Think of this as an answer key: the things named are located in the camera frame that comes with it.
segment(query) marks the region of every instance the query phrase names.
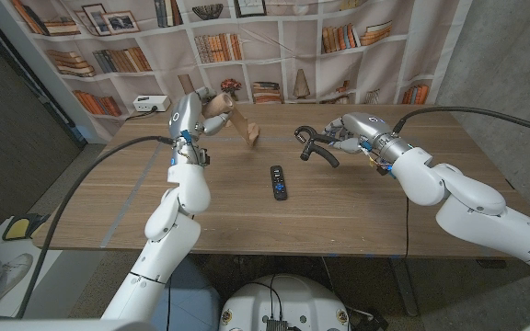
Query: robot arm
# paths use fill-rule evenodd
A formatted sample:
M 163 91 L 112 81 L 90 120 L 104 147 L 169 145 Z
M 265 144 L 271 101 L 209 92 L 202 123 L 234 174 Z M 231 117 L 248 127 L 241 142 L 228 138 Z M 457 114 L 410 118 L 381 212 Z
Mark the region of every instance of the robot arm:
M 200 237 L 200 225 L 191 215 L 208 209 L 211 197 L 203 176 L 210 157 L 198 141 L 201 134 L 219 132 L 230 116 L 224 113 L 201 121 L 202 106 L 212 97 L 215 92 L 200 88 L 171 112 L 169 132 L 175 142 L 167 182 L 179 186 L 165 192 L 148 219 L 146 245 L 102 319 L 150 320 L 169 277 Z
M 369 155 L 380 173 L 390 172 L 398 180 L 412 202 L 432 206 L 446 199 L 436 220 L 447 233 L 530 265 L 530 217 L 507 207 L 496 189 L 452 165 L 430 167 L 432 156 L 392 134 L 383 120 L 370 114 L 346 114 L 333 120 L 325 134 L 339 135 L 340 143 L 329 144 L 334 148 L 347 153 L 359 148 Z

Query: bookshelf backdrop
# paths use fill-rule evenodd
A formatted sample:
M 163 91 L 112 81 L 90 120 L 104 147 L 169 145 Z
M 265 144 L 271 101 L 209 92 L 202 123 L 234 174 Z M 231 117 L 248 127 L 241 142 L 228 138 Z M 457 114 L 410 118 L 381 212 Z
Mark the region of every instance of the bookshelf backdrop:
M 180 75 L 195 88 L 217 91 L 232 78 L 241 84 L 235 92 L 240 103 L 434 103 L 471 5 L 0 1 L 107 141 L 134 112 L 135 97 L 183 97 Z M 204 20 L 193 9 L 200 6 L 206 6 L 195 9 L 200 14 L 220 13 Z M 265 15 L 245 17 L 261 9 Z

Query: remote control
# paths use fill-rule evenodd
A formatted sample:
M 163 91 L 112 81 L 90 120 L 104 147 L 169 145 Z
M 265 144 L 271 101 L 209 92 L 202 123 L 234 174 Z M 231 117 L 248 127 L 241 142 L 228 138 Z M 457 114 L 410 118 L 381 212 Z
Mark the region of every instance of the remote control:
M 287 200 L 287 188 L 283 180 L 283 170 L 281 165 L 271 167 L 271 184 L 273 186 L 273 197 L 276 200 Z

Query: bookshelf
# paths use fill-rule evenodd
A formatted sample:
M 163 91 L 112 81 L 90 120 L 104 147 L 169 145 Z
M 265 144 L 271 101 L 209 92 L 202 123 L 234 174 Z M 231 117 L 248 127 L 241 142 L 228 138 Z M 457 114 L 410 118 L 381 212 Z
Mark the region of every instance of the bookshelf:
M 10 0 L 1 1 L 67 89 L 114 97 L 122 116 L 87 113 L 98 136 L 106 141 L 134 112 L 132 102 L 136 96 L 167 95 L 173 103 L 183 97 L 179 74 L 188 74 L 196 88 L 208 86 L 217 91 L 222 81 L 234 78 L 242 84 L 236 92 L 240 103 L 253 102 L 251 85 L 258 81 L 278 83 L 285 103 L 315 103 L 348 95 L 351 103 L 359 104 L 368 91 L 379 89 L 379 103 L 393 104 L 399 103 L 406 90 L 417 84 L 430 87 L 427 103 L 433 103 L 451 56 L 442 50 L 455 46 L 461 30 L 459 22 L 463 25 L 471 3 L 471 0 L 362 0 L 360 6 L 341 11 L 341 0 L 319 0 L 309 5 L 305 15 L 295 16 L 292 5 L 265 1 L 267 16 L 237 18 L 234 0 L 219 0 L 211 3 L 224 4 L 220 17 L 203 21 L 191 9 L 207 5 L 206 1 L 178 0 L 183 24 L 159 28 L 152 0 L 22 0 L 39 17 L 71 17 L 81 31 L 72 36 L 44 36 L 30 32 Z M 75 11 L 98 3 L 107 12 L 131 10 L 140 31 L 106 37 L 91 35 Z M 389 37 L 369 46 L 324 53 L 324 27 L 352 23 L 362 36 L 366 27 L 389 20 L 393 21 Z M 452 27 L 439 29 L 443 25 Z M 219 33 L 239 35 L 244 60 L 201 62 L 194 38 Z M 152 72 L 103 74 L 92 53 L 131 47 L 141 48 Z M 78 52 L 97 74 L 93 77 L 58 74 L 46 54 L 48 49 Z M 304 70 L 310 90 L 310 95 L 300 100 L 293 96 L 298 69 Z M 335 92 L 345 80 L 350 81 L 348 91 Z

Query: framed photo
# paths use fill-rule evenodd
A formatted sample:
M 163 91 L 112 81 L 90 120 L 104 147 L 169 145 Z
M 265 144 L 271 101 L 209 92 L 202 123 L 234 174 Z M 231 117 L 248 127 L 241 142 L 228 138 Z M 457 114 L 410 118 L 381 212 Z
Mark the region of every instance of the framed photo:
M 235 0 L 237 17 L 266 16 L 265 0 Z
M 130 10 L 103 14 L 102 16 L 111 34 L 140 31 L 138 24 L 136 24 L 136 20 L 134 19 L 133 13 Z
M 86 12 L 82 11 L 75 11 L 75 14 L 79 19 L 81 20 L 81 23 L 87 28 L 89 33 L 91 33 L 94 36 L 98 35 L 98 31 L 96 30 L 96 27 L 93 26 L 93 23 L 89 20 L 89 17 L 87 16 Z
M 106 14 L 106 9 L 102 4 L 82 6 L 82 8 L 99 36 L 111 35 L 108 24 L 103 20 L 102 15 Z

